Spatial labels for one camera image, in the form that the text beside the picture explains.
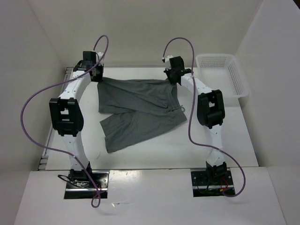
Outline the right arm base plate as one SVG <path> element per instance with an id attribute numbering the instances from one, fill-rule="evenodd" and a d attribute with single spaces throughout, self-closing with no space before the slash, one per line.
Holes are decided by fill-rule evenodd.
<path id="1" fill-rule="evenodd" d="M 191 170 L 191 180 L 193 187 L 193 197 L 223 196 L 223 191 L 227 195 L 235 195 L 231 171 L 214 181 L 209 181 L 205 169 Z"/>

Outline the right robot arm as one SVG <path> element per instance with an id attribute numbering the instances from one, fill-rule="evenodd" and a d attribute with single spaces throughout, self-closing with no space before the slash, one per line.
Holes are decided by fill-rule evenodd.
<path id="1" fill-rule="evenodd" d="M 222 148 L 221 130 L 225 118 L 222 92 L 209 88 L 195 77 L 191 69 L 185 68 L 180 56 L 168 55 L 163 57 L 162 61 L 165 64 L 164 73 L 170 83 L 179 84 L 193 94 L 190 117 L 196 110 L 197 120 L 203 126 L 208 142 L 201 146 L 210 148 L 206 159 L 205 177 L 208 185 L 217 184 L 227 172 L 225 157 L 220 151 Z"/>

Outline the grey shorts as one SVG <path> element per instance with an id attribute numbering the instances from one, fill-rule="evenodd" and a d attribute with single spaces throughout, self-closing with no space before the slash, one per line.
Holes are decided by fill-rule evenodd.
<path id="1" fill-rule="evenodd" d="M 100 122 L 108 153 L 163 135 L 187 118 L 179 104 L 177 86 L 168 80 L 116 80 L 97 84 Z"/>

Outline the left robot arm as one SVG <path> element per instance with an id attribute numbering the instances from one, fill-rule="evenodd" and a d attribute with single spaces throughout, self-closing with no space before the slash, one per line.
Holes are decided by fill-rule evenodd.
<path id="1" fill-rule="evenodd" d="M 104 53 L 84 51 L 83 59 L 71 71 L 64 91 L 49 102 L 52 127 L 61 136 L 69 153 L 71 169 L 67 182 L 79 188 L 89 187 L 94 181 L 82 143 L 84 118 L 79 102 L 91 82 L 101 81 L 103 70 Z"/>

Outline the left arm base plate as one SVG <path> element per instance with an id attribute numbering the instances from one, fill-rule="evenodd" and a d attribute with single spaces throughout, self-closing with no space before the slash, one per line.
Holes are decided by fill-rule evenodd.
<path id="1" fill-rule="evenodd" d="M 72 178 L 59 175 L 66 182 L 64 199 L 92 199 L 96 196 L 97 191 L 88 177 Z M 96 186 L 100 189 L 101 199 L 106 199 L 108 195 L 109 171 L 92 171 L 92 179 Z"/>

